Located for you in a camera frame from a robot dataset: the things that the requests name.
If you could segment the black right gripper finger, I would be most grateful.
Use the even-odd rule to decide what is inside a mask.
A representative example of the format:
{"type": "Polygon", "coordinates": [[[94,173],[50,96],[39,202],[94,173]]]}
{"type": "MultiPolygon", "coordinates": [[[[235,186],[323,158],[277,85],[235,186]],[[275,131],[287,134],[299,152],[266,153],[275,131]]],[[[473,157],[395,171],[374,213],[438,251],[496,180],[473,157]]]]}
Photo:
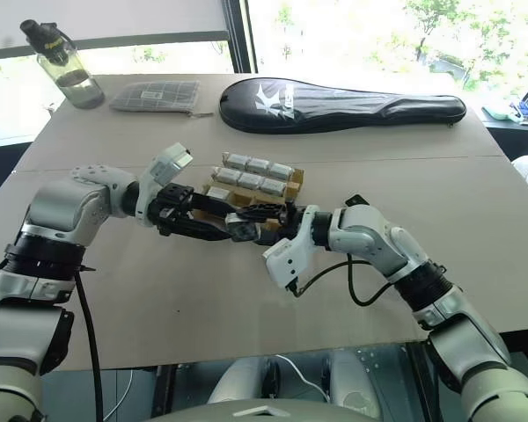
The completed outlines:
{"type": "Polygon", "coordinates": [[[258,236],[253,242],[261,246],[273,246],[284,238],[291,239],[291,230],[284,227],[259,226],[258,236]]]}
{"type": "Polygon", "coordinates": [[[236,215],[250,222],[266,222],[267,220],[277,220],[281,222],[285,219],[287,208],[285,204],[256,203],[246,207],[239,207],[236,215]]]}

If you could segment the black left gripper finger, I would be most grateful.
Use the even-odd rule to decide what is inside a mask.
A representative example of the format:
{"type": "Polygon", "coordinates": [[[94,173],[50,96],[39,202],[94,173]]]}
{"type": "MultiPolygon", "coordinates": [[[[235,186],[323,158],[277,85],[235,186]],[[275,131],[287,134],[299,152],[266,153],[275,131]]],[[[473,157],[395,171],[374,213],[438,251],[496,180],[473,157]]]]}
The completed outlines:
{"type": "Polygon", "coordinates": [[[238,212],[238,209],[230,203],[201,193],[192,194],[190,208],[221,219],[224,219],[228,214],[238,212]]]}
{"type": "Polygon", "coordinates": [[[216,225],[199,220],[177,220],[169,224],[173,234],[205,241],[223,241],[231,239],[231,234],[216,225]]]}

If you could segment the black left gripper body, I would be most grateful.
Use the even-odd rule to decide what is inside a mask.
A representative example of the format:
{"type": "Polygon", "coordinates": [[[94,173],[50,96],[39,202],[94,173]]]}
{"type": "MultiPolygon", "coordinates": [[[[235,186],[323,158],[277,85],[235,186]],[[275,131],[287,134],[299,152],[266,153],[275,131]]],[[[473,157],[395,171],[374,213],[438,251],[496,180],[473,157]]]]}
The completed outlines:
{"type": "Polygon", "coordinates": [[[188,214],[193,193],[192,186],[169,184],[150,202],[147,216],[161,236],[194,237],[193,219],[188,214]]]}

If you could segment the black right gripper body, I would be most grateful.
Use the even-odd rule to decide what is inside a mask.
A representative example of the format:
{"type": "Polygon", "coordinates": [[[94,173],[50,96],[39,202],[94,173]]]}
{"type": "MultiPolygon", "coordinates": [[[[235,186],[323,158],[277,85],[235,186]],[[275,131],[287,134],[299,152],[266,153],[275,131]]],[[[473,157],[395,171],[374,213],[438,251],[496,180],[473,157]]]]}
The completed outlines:
{"type": "Polygon", "coordinates": [[[297,236],[305,210],[306,206],[299,206],[294,201],[285,203],[285,218],[280,228],[280,238],[293,239],[297,236]]]}

